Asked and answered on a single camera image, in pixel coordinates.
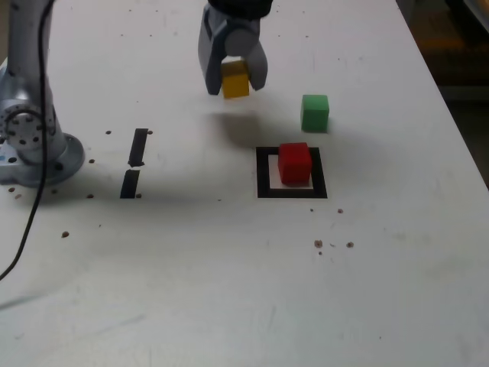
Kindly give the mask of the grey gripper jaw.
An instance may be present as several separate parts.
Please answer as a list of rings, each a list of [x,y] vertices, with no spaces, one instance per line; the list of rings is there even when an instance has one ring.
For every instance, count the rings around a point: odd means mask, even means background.
[[[225,51],[230,57],[240,57],[246,64],[251,87],[258,91],[265,87],[268,62],[260,42],[261,27],[236,28],[225,39]]]
[[[210,4],[204,6],[199,31],[198,56],[206,89],[217,96],[222,87],[221,65],[227,56],[228,17]]]

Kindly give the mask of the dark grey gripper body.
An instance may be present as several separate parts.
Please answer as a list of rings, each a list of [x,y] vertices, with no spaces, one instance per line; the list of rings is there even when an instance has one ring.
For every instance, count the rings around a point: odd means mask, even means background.
[[[244,18],[233,18],[227,17],[225,19],[225,28],[230,31],[236,29],[244,29],[246,31],[260,31],[261,21],[260,20],[248,20]]]

